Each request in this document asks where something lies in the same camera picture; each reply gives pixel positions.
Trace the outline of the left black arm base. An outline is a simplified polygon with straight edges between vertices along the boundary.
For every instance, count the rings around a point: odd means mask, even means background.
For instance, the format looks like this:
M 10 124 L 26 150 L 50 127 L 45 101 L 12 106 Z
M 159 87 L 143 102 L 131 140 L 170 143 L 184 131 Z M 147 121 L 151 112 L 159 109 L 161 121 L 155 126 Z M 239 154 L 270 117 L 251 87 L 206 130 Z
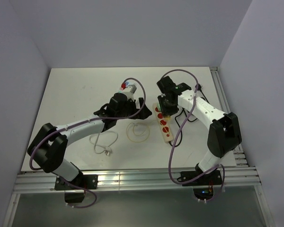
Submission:
M 64 191 L 64 201 L 66 205 L 77 209 L 83 209 L 93 206 L 97 200 L 97 195 L 93 190 L 97 189 L 98 175 L 85 175 L 79 172 L 72 181 L 67 181 L 61 176 L 57 176 L 55 180 L 55 191 Z M 94 201 L 88 205 L 80 205 L 86 195 L 90 193 L 94 196 Z

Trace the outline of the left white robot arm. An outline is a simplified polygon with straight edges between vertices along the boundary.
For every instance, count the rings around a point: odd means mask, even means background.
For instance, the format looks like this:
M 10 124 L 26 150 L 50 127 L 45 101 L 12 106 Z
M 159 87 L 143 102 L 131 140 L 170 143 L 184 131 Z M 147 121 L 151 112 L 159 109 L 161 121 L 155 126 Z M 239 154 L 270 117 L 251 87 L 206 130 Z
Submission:
M 135 100 L 116 93 L 109 103 L 84 120 L 60 126 L 44 124 L 27 149 L 30 168 L 35 170 L 33 163 L 36 162 L 38 169 L 62 177 L 68 186 L 77 189 L 81 187 L 83 177 L 81 171 L 65 159 L 67 147 L 87 136 L 111 129 L 118 120 L 145 120 L 151 114 L 144 97 Z

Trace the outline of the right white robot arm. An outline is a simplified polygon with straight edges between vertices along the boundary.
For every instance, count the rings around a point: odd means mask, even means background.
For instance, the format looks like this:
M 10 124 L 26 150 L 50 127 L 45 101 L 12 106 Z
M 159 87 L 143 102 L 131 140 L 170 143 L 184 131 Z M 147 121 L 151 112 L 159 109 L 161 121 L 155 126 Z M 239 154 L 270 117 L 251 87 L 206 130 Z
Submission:
M 158 96 L 160 110 L 164 117 L 177 114 L 179 108 L 189 111 L 208 130 L 208 151 L 197 164 L 196 181 L 206 184 L 212 178 L 211 171 L 221 163 L 224 156 L 234 150 L 241 142 L 239 120 L 233 112 L 225 113 L 209 104 L 196 93 L 198 85 L 192 89 L 186 83 L 175 84 L 169 76 L 157 82 L 161 91 Z

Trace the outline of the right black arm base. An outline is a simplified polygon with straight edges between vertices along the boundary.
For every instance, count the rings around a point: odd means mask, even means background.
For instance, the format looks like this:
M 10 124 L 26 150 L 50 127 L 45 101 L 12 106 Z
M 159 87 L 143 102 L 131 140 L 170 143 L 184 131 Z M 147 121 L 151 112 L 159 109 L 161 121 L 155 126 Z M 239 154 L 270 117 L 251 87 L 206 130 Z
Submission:
M 219 167 L 222 170 L 216 167 L 211 172 L 203 174 L 201 169 L 196 166 L 194 171 L 180 172 L 177 182 L 183 187 L 192 186 L 197 202 L 206 204 L 224 192 L 225 167 L 222 164 Z

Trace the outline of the beige red power strip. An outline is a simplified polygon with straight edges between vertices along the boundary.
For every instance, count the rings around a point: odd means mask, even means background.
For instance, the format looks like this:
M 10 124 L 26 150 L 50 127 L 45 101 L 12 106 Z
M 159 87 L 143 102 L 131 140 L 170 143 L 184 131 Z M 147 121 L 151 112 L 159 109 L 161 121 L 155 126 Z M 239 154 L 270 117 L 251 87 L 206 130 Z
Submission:
M 156 119 L 156 121 L 159 125 L 160 132 L 162 134 L 164 142 L 170 143 L 174 139 L 173 134 L 171 132 L 169 123 L 166 120 L 166 118 L 163 117 L 162 112 L 156 112 L 155 111 L 155 108 L 157 106 L 159 106 L 159 103 L 153 103 L 152 104 L 152 109 L 153 109 L 153 112 L 154 112 L 155 119 Z

